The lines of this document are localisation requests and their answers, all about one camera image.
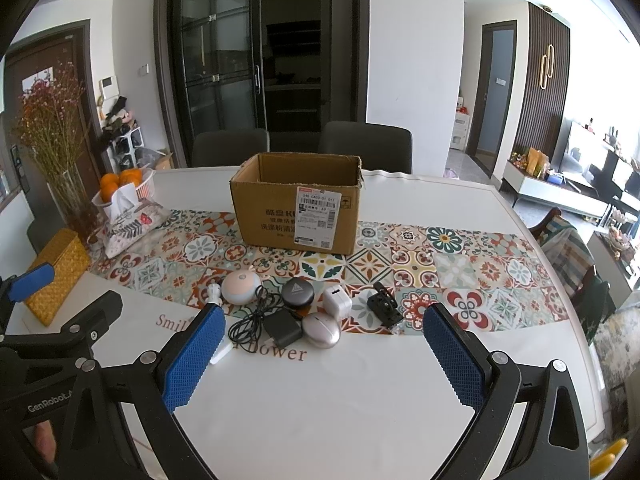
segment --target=gold wall ornament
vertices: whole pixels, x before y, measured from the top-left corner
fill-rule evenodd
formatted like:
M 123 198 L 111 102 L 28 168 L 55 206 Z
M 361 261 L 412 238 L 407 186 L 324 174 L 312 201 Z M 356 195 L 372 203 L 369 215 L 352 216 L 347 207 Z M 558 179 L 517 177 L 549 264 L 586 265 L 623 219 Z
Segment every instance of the gold wall ornament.
M 546 54 L 542 55 L 540 59 L 540 88 L 546 90 L 548 80 L 554 76 L 554 70 L 556 68 L 556 49 L 549 43 L 546 46 Z

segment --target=blue gripper pad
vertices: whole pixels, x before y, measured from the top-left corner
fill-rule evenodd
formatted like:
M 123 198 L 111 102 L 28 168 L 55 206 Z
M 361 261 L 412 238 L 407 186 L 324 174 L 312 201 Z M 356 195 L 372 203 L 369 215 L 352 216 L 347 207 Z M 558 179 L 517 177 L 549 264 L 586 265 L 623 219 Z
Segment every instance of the blue gripper pad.
M 435 308 L 424 311 L 422 331 L 460 402 L 477 413 L 484 405 L 483 375 L 465 346 Z
M 24 301 L 31 294 L 35 294 L 44 286 L 49 285 L 54 278 L 51 264 L 41 264 L 35 269 L 25 272 L 15 278 L 9 288 L 9 301 Z
M 162 400 L 169 413 L 189 402 L 224 335 L 225 314 L 217 306 L 202 320 L 164 376 Z

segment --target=tv stand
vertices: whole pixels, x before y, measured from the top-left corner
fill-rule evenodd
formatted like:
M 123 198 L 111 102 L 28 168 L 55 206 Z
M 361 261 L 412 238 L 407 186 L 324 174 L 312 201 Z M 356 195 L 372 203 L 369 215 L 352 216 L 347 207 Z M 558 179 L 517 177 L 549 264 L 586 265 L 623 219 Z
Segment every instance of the tv stand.
M 505 187 L 512 189 L 516 194 L 512 207 L 519 199 L 526 198 L 549 206 L 557 205 L 565 211 L 598 219 L 602 218 L 607 211 L 607 202 L 598 198 L 598 193 L 593 187 L 579 182 L 552 184 L 533 178 L 510 162 L 507 162 L 504 168 L 500 189 Z

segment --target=glass door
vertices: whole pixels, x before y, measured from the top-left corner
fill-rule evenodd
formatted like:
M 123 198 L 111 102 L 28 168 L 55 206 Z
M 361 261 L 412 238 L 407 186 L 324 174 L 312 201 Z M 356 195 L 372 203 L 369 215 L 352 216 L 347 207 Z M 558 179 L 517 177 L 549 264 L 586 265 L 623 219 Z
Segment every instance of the glass door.
M 174 0 L 178 120 L 187 160 L 203 132 L 266 126 L 259 2 Z

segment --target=black door frame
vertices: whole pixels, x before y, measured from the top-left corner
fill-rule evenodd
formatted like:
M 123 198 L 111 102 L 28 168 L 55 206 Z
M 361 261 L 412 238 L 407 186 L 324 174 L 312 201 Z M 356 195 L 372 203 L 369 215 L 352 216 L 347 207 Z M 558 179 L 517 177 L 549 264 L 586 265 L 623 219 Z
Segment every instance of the black door frame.
M 482 121 L 484 120 L 484 108 L 486 106 L 486 96 L 489 91 L 489 76 L 491 74 L 491 62 L 494 47 L 494 32 L 496 30 L 512 30 L 513 31 L 513 54 L 511 61 L 511 76 L 509 81 L 509 90 L 507 92 L 507 106 L 504 109 L 504 117 L 502 118 L 502 128 L 498 139 L 498 151 L 495 156 L 494 165 L 488 168 L 484 163 L 476 157 L 478 151 L 478 143 L 480 142 L 480 131 L 482 130 Z M 480 49 L 480 70 L 478 72 L 478 90 L 476 91 L 476 103 L 474 105 L 474 116 L 469 129 L 469 140 L 466 144 L 466 154 L 469 155 L 476 164 L 491 178 L 494 173 L 495 163 L 497 162 L 498 153 L 502 145 L 502 137 L 504 136 L 504 127 L 507 123 L 507 115 L 511 105 L 511 91 L 513 90 L 513 73 L 516 67 L 516 46 L 518 40 L 518 20 L 509 20 L 507 22 L 486 23 L 482 26 L 482 45 Z
M 105 174 L 113 171 L 113 168 L 111 167 L 111 161 L 106 151 L 107 143 L 102 138 L 102 127 L 100 126 L 100 118 L 98 117 L 98 110 L 95 105 L 94 78 L 91 69 L 90 29 L 91 20 L 80 20 L 78 22 L 65 23 L 57 27 L 47 28 L 46 30 L 40 30 L 11 44 L 6 51 L 5 62 L 9 61 L 11 56 L 19 54 L 21 50 L 32 48 L 43 40 L 50 40 L 55 36 L 74 35 L 74 38 L 78 40 L 78 49 L 76 52 L 76 54 L 78 54 L 78 66 L 76 70 L 82 70 L 82 72 L 78 72 L 78 74 L 81 78 L 84 78 L 84 92 L 80 98 L 80 104 L 87 121 L 88 151 L 95 169 L 100 174 Z
M 353 63 L 354 67 L 352 82 L 353 89 L 353 118 L 359 122 L 365 122 L 367 113 L 367 85 L 369 80 L 369 0 L 353 0 L 354 12 L 357 12 L 354 20 L 353 36 Z M 252 5 L 252 34 L 262 34 L 262 13 L 260 12 L 260 0 L 250 0 Z M 189 154 L 185 153 L 184 143 L 180 135 L 179 92 L 175 82 L 175 67 L 172 63 L 171 41 L 172 41 L 172 9 L 174 0 L 154 0 L 154 51 L 156 56 L 156 79 L 158 82 L 158 95 L 160 97 L 160 108 L 162 111 L 162 121 L 169 143 L 169 149 L 173 153 L 174 166 L 176 168 L 188 167 Z M 262 56 L 254 59 L 254 66 L 260 65 L 262 68 Z M 260 70 L 260 86 L 264 88 L 264 78 Z M 256 96 L 262 99 L 264 108 L 264 92 Z
M 250 71 L 253 74 L 256 61 L 262 67 L 262 17 L 259 9 L 260 0 L 249 0 L 250 30 L 252 43 L 252 65 Z M 180 134 L 180 124 L 190 121 L 190 118 L 180 117 L 180 110 L 186 110 L 186 97 L 184 91 L 178 88 L 181 81 L 178 72 L 178 59 L 172 56 L 177 52 L 177 38 L 174 30 L 177 30 L 175 22 L 176 0 L 154 0 L 154 49 L 156 54 L 156 75 L 158 80 L 158 93 L 164 129 L 167 133 L 170 151 L 174 154 L 174 165 L 177 168 L 186 168 L 191 160 L 191 153 L 187 152 L 184 139 Z M 257 127 L 265 127 L 264 92 L 254 90 L 255 109 L 257 115 Z

